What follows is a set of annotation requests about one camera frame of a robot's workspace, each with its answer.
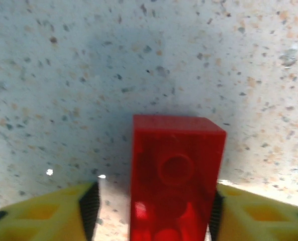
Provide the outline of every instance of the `lego stud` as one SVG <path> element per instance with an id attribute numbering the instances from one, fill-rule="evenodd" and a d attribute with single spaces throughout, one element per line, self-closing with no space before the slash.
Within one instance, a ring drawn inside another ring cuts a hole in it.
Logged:
<path id="1" fill-rule="evenodd" d="M 158 175 L 166 185 L 181 185 L 193 175 L 193 162 L 184 154 L 177 154 L 160 162 Z"/>

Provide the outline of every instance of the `granite surface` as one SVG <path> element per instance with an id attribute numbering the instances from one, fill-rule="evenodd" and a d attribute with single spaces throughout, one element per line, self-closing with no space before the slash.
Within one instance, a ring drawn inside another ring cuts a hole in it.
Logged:
<path id="1" fill-rule="evenodd" d="M 298 205 L 298 0 L 0 0 L 0 207 L 105 174 L 125 240 L 135 113 L 211 119 L 221 179 Z"/>

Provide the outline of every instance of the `white speckled surface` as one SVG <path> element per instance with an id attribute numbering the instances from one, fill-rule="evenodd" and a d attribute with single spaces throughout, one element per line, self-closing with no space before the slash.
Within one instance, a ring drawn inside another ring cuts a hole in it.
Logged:
<path id="1" fill-rule="evenodd" d="M 0 207 L 106 174 L 125 240 L 134 113 L 208 117 L 221 179 L 298 205 L 298 0 L 0 0 Z"/>

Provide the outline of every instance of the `yellow plastic part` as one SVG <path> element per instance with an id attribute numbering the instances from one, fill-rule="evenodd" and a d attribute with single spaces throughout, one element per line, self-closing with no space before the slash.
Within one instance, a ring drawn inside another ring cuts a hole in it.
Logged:
<path id="1" fill-rule="evenodd" d="M 217 241 L 298 241 L 298 207 L 218 184 L 223 211 Z"/>
<path id="2" fill-rule="evenodd" d="M 86 241 L 79 200 L 82 184 L 2 208 L 0 241 Z"/>

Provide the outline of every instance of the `lego brick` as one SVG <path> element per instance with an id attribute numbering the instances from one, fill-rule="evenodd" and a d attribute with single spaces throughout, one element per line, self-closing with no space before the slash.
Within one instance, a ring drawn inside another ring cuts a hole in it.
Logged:
<path id="1" fill-rule="evenodd" d="M 134 116 L 131 241 L 205 238 L 226 132 L 206 118 Z"/>

